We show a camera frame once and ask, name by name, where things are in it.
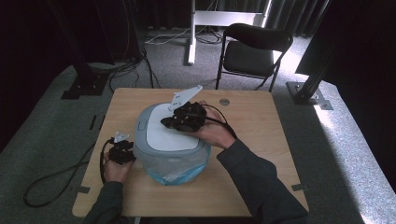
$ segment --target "white lid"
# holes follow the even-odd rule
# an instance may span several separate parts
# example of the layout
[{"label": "white lid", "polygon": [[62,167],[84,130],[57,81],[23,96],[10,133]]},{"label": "white lid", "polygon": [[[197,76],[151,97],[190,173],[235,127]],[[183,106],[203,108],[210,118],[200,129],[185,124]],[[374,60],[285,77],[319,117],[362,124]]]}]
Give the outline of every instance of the white lid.
[{"label": "white lid", "polygon": [[201,85],[198,85],[198,86],[193,87],[191,89],[175,92],[174,93],[174,98],[173,98],[171,104],[169,105],[169,110],[173,111],[173,110],[176,110],[176,109],[182,107],[194,95],[196,95],[199,91],[201,91],[202,88],[203,87]]},{"label": "white lid", "polygon": [[180,151],[198,147],[199,139],[168,129],[161,124],[161,119],[172,117],[169,111],[170,104],[157,105],[148,119],[147,141],[148,145],[159,151]]}]

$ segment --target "person's right hand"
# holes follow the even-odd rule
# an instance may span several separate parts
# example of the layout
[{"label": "person's right hand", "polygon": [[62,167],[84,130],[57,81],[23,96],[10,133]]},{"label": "person's right hand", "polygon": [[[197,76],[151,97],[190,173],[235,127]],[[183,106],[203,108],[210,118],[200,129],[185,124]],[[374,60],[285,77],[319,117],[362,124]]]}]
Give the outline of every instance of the person's right hand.
[{"label": "person's right hand", "polygon": [[[206,101],[201,101],[200,105],[203,105],[203,108],[206,110],[207,117],[223,122],[218,111],[213,111],[209,106],[205,106]],[[188,134],[201,138],[208,144],[215,147],[228,148],[233,144],[233,142],[235,142],[235,139],[227,129],[225,129],[221,124],[208,119],[205,121],[205,125],[197,132]]]}]

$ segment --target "gray carpet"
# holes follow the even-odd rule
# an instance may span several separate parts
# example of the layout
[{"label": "gray carpet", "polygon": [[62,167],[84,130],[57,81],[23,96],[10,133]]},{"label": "gray carpet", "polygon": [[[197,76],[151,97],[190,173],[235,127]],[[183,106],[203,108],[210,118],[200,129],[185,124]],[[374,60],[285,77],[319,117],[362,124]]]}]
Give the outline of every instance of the gray carpet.
[{"label": "gray carpet", "polygon": [[[156,88],[187,89],[200,84],[204,89],[214,89],[220,45],[198,42],[195,64],[190,66],[187,65],[188,43],[187,39],[175,39],[161,45],[146,44],[148,59],[158,78],[158,83],[154,79]],[[330,111],[295,105],[290,97],[286,82],[306,80],[306,76],[294,71],[308,43],[309,39],[295,38],[281,65],[273,96],[297,171],[306,185],[309,223],[396,223],[396,196],[336,87],[320,84],[319,89],[334,108]],[[23,193],[33,181],[76,164],[99,134],[112,91],[106,87],[101,96],[61,100],[75,77],[76,72],[69,67],[54,79],[0,154],[0,223],[81,221],[73,216],[72,207],[85,166],[54,203],[32,208],[23,202]],[[270,82],[258,91],[268,91]],[[260,83],[252,78],[225,75],[219,88],[255,90]],[[139,64],[136,73],[117,74],[112,87],[150,88],[147,64]],[[29,199],[34,203],[51,199],[71,174],[69,171],[45,181],[31,191]]]}]

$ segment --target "dark sleeve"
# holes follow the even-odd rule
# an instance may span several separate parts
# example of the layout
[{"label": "dark sleeve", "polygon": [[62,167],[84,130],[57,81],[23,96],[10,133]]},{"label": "dark sleeve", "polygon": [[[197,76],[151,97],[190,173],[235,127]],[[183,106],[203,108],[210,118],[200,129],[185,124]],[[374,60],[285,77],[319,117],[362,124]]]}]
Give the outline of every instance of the dark sleeve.
[{"label": "dark sleeve", "polygon": [[306,223],[308,213],[277,178],[273,163],[255,155],[239,139],[217,158],[260,223]]},{"label": "dark sleeve", "polygon": [[122,212],[122,183],[106,182],[82,223],[109,223],[118,219]]}]

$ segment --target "metal stand base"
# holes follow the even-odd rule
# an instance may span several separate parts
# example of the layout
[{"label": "metal stand base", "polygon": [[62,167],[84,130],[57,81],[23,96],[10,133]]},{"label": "metal stand base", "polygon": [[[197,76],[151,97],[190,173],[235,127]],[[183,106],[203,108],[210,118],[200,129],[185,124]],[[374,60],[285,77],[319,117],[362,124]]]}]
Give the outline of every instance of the metal stand base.
[{"label": "metal stand base", "polygon": [[90,86],[80,85],[79,76],[76,77],[69,91],[65,91],[62,95],[63,100],[77,100],[80,95],[102,95],[107,84],[109,74],[97,75],[93,84]]},{"label": "metal stand base", "polygon": [[242,22],[250,25],[264,27],[267,22],[272,0],[266,1],[262,13],[230,12],[230,11],[203,11],[195,10],[195,0],[191,0],[191,43],[189,52],[189,65],[195,63],[195,26],[229,26],[233,23]]},{"label": "metal stand base", "polygon": [[297,93],[304,85],[303,82],[287,82],[293,101],[297,105],[319,105],[322,110],[333,110],[330,101],[325,100],[319,89],[310,99],[301,99],[296,97]]}]

